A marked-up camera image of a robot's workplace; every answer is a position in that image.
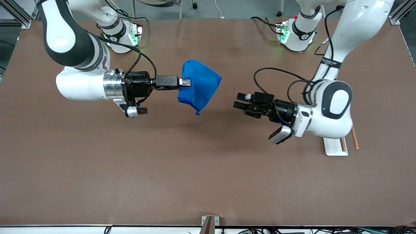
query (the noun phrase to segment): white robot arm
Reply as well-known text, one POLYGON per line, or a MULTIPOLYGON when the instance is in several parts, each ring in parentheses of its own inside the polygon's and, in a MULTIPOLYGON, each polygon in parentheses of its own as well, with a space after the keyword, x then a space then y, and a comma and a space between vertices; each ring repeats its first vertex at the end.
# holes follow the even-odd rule
MULTIPOLYGON (((117 12, 109 6, 110 2, 112 0, 68 0, 69 8, 95 20, 106 38, 124 45, 137 46, 140 33, 138 25, 120 19, 117 12)), ((109 46, 116 53, 130 51, 129 48, 120 45, 109 46)))
POLYGON ((300 5, 297 18, 282 22, 278 29, 283 35, 278 37, 281 44, 293 51, 303 51, 312 43, 316 26, 322 19, 322 4, 345 5, 347 0, 296 0, 300 5))
POLYGON ((237 99, 249 104, 235 102, 234 107, 244 110, 246 115, 256 118, 265 115, 270 121, 282 124, 283 126, 270 136, 270 140, 276 144, 291 135, 301 137, 305 132, 330 139, 346 136, 352 127, 352 90, 347 83, 336 80, 338 71, 345 57, 354 48, 380 30, 393 1, 346 1, 331 39, 332 46, 328 46, 315 76, 305 87, 306 104, 274 100, 273 95, 256 92, 253 95, 239 93, 237 99))
POLYGON ((109 50, 98 36, 77 24, 66 0, 40 0, 37 5, 45 16, 45 49, 55 62, 65 66, 56 77, 58 90, 64 97, 75 101, 112 100, 126 117, 137 117, 146 114, 147 109, 136 98, 147 98, 154 89, 172 90, 191 85, 190 80, 177 76, 150 78, 146 71, 110 70, 109 50))

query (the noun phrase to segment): brown tabletop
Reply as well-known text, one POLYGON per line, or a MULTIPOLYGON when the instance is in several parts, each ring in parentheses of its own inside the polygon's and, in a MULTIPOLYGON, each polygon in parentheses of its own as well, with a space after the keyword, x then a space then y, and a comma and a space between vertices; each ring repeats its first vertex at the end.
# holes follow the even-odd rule
MULTIPOLYGON (((99 33, 95 22, 81 25, 99 33)), ((336 21, 330 20, 330 30, 336 21)), ((75 102, 57 90, 62 66, 48 57, 42 25, 22 30, 0 85, 0 224, 411 225, 416 220, 416 72, 398 26, 387 23, 351 52, 339 79, 354 92, 360 150, 329 157, 311 134, 281 145, 279 125, 233 109, 253 73, 279 67, 312 78, 323 24, 302 53, 277 44, 253 20, 152 21, 142 52, 160 75, 197 59, 223 80, 200 116, 177 91, 154 91, 149 113, 126 118, 111 101, 75 102)), ((111 68, 137 54, 111 53, 111 68)), ((136 70, 153 73, 142 60, 136 70)), ((286 100, 293 77, 259 73, 286 100)), ((292 96, 302 101, 303 86, 292 96)))

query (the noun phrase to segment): wooden stick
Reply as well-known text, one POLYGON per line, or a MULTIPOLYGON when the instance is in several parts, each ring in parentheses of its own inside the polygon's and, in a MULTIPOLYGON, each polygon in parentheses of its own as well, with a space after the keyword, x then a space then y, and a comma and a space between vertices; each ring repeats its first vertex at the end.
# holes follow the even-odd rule
POLYGON ((352 141, 354 142, 355 150, 359 150, 360 148, 358 147, 357 135, 355 134, 354 125, 352 126, 352 129, 351 129, 351 136, 352 136, 352 141))
POLYGON ((343 152, 347 151, 347 147, 345 146, 344 138, 340 138, 339 142, 341 142, 342 151, 343 152))

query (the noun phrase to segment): black wire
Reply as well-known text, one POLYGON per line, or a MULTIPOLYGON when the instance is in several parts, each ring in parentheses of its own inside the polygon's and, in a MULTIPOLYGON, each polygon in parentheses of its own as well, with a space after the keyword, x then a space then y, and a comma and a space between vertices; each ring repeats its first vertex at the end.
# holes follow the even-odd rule
MULTIPOLYGON (((312 82, 310 80, 307 80, 307 79, 305 79, 305 78, 303 78, 303 77, 301 77, 301 76, 299 76, 299 75, 297 75, 295 73, 292 73, 292 72, 289 72, 289 71, 286 71, 286 70, 283 70, 283 69, 280 69, 280 68, 276 68, 276 67, 263 67, 263 68, 260 68, 259 70, 257 70, 256 72, 254 72, 253 79, 254 79, 254 83, 257 85, 257 87, 259 87, 259 89, 261 91, 263 91, 263 93, 266 93, 266 94, 268 94, 268 92, 261 87, 261 85, 257 82, 257 78, 256 78, 257 73, 260 72, 260 71, 263 71, 263 70, 276 70, 276 71, 284 72, 284 73, 293 75, 296 78, 299 78, 299 80, 297 80, 295 83, 297 83, 298 81, 303 81, 303 82, 307 83, 308 85, 311 85, 312 84, 312 82)), ((290 90, 290 88, 291 88, 292 85, 293 84, 290 84, 289 85, 288 91, 287 91, 288 93, 289 93, 289 90, 290 90)), ((279 110, 277 108, 276 102, 273 102, 273 104, 275 106, 275 110, 276 110, 277 117, 279 117, 279 119, 282 121, 282 123, 284 125, 288 125, 289 123, 280 116, 280 113, 279 113, 279 110)))
POLYGON ((105 229, 104 229, 104 234, 109 234, 110 233, 110 231, 111 231, 111 226, 108 226, 108 227, 106 227, 105 229))
MULTIPOLYGON (((131 72, 131 70, 136 66, 136 64, 139 62, 139 60, 140 60, 140 58, 141 58, 141 56, 143 56, 143 57, 145 57, 149 62, 150 62, 150 64, 152 65, 152 67, 153 67, 153 69, 154 69, 154 72, 155 72, 155 79, 156 79, 156 76, 157 76, 157 69, 156 69, 156 66, 155 66, 155 64, 153 63, 153 61, 147 56, 147 55, 145 55, 144 53, 142 53, 138 48, 136 48, 136 47, 134 47, 134 46, 131 46, 131 45, 125 45, 125 44, 121 44, 121 43, 118 43, 118 42, 113 42, 112 40, 109 40, 109 39, 107 39, 107 38, 104 38, 104 37, 99 37, 98 36, 98 38, 100 39, 100 40, 102 40, 102 41, 104 41, 104 42, 108 42, 108 43, 110 43, 110 44, 114 44, 114 45, 120 45, 120 46, 124 46, 124 47, 127 47, 127 48, 129 48, 129 49, 131 49, 131 50, 134 50, 135 52, 137 52, 138 54, 139 54, 139 56, 137 57, 137 59, 136 59, 136 61, 133 63, 133 65, 129 68, 129 70, 127 70, 127 72, 125 73, 125 75, 124 75, 124 77, 127 77, 127 74, 129 73, 129 72, 131 72)), ((144 101, 146 101, 146 99, 147 99, 148 97, 145 97, 145 98, 143 98, 143 99, 141 99, 141 100, 139 100, 138 102, 139 103, 142 103, 142 102, 144 102, 144 101)))
POLYGON ((15 46, 15 45, 13 45, 12 43, 8 43, 8 42, 5 42, 5 41, 3 41, 3 40, 0 40, 0 42, 3 42, 3 43, 6 43, 6 44, 9 44, 9 45, 11 45, 11 46, 15 46))
POLYGON ((316 52, 318 52, 319 48, 321 48, 321 47, 319 47, 319 46, 318 46, 318 48, 316 48, 316 50, 315 50, 315 52, 313 52, 313 54, 314 54, 314 55, 324 56, 324 54, 317 54, 317 53, 316 53, 316 52))
POLYGON ((244 233, 244 232, 248 232, 248 229, 247 229, 247 230, 244 230, 244 231, 241 231, 241 232, 239 232, 238 234, 242 234, 242 233, 244 233))
POLYGON ((294 101, 290 98, 290 88, 292 88, 292 86, 293 86, 294 84, 298 83, 298 82, 305 82, 305 83, 307 83, 307 84, 311 87, 310 89, 312 89, 312 85, 310 84, 310 82, 306 82, 306 81, 304 81, 304 80, 295 80, 295 81, 293 81, 293 82, 292 82, 292 83, 290 83, 290 85, 287 87, 287 91, 286 91, 287 98, 289 99, 289 101, 290 101, 291 103, 294 103, 294 101))
MULTIPOLYGON (((329 46, 331 47, 331 60, 334 58, 334 46, 332 45, 331 35, 329 35, 329 30, 328 30, 327 19, 328 19, 328 16, 330 16, 332 13, 335 13, 335 12, 337 12, 337 11, 339 11, 339 10, 343 9, 343 8, 344 8, 344 7, 341 7, 340 9, 335 9, 335 10, 331 11, 330 13, 328 13, 328 14, 325 16, 325 19, 324 19, 324 24, 325 24, 325 32, 327 33, 327 37, 328 37, 328 40, 329 40, 329 46)), ((327 68, 327 70, 326 70, 326 72, 325 72, 325 74, 324 74, 324 76, 323 76, 322 78, 324 78, 324 77, 328 74, 329 69, 330 69, 330 67, 328 66, 328 68, 327 68)))
POLYGON ((267 17, 265 18, 265 20, 266 20, 266 22, 267 22, 267 25, 269 25, 269 28, 270 28, 270 30, 271 30, 272 32, 276 33, 277 35, 283 35, 283 33, 282 33, 282 32, 277 32, 277 31, 274 31, 274 30, 273 30, 273 28, 272 28, 272 24, 270 24, 270 23, 269 23, 269 20, 267 19, 267 17))
POLYGON ((126 18, 128 18, 128 19, 131 19, 131 20, 138 20, 138 19, 146 19, 146 21, 149 21, 146 17, 131 17, 131 16, 129 16, 129 14, 125 11, 125 10, 123 10, 123 9, 116 9, 116 8, 114 8, 109 2, 108 2, 108 0, 104 0, 106 3, 107 3, 107 5, 109 6, 109 7, 111 7, 113 10, 115 10, 117 13, 119 13, 119 14, 121 14, 122 16, 124 16, 124 17, 126 17, 126 18))
POLYGON ((261 234, 265 234, 264 232, 263 232, 263 230, 258 230, 258 229, 253 229, 255 232, 256 232, 256 234, 258 233, 258 232, 260 232, 261 234))
POLYGON ((276 27, 276 25, 274 25, 274 24, 271 24, 271 23, 269 23, 269 22, 266 22, 266 21, 264 21, 262 18, 260 18, 260 17, 257 17, 257 16, 253 16, 253 17, 251 17, 250 19, 256 19, 256 20, 260 20, 261 22, 263 22, 264 24, 267 24, 267 25, 269 25, 269 26, 273 26, 273 27, 276 27))
POLYGON ((254 73, 254 75, 253 75, 253 79, 254 79, 254 83, 257 85, 257 87, 259 87, 259 89, 260 89, 261 91, 263 91, 263 93, 266 93, 266 94, 268 94, 268 92, 267 92, 266 90, 264 90, 264 89, 260 86, 260 84, 257 82, 257 78, 256 78, 257 73, 258 73, 258 72, 260 72, 260 71, 263 71, 263 70, 276 70, 276 71, 279 71, 279 72, 284 72, 284 73, 290 74, 290 75, 292 75, 292 76, 295 76, 296 78, 298 78, 298 79, 300 79, 300 80, 303 80, 303 81, 305 81, 305 82, 306 82, 306 83, 308 83, 308 84, 312 84, 312 83, 313 83, 313 82, 311 82, 310 80, 307 80, 307 79, 305 79, 305 78, 303 78, 303 77, 301 77, 301 76, 299 76, 299 75, 297 75, 297 74, 295 74, 295 73, 292 73, 292 72, 289 72, 289 71, 286 71, 286 70, 283 70, 283 69, 280 69, 280 68, 276 68, 276 67, 263 67, 263 68, 260 68, 259 70, 257 70, 257 71, 254 73))

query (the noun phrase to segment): blue cloth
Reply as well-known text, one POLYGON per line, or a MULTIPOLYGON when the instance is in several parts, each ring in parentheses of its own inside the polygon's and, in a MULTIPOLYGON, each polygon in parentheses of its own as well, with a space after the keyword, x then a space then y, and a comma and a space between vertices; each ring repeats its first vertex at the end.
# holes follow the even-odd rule
POLYGON ((183 64, 182 79, 190 79, 190 87, 180 87, 178 101, 191 105, 196 115, 208 104, 221 82, 221 76, 205 64, 190 59, 183 64))

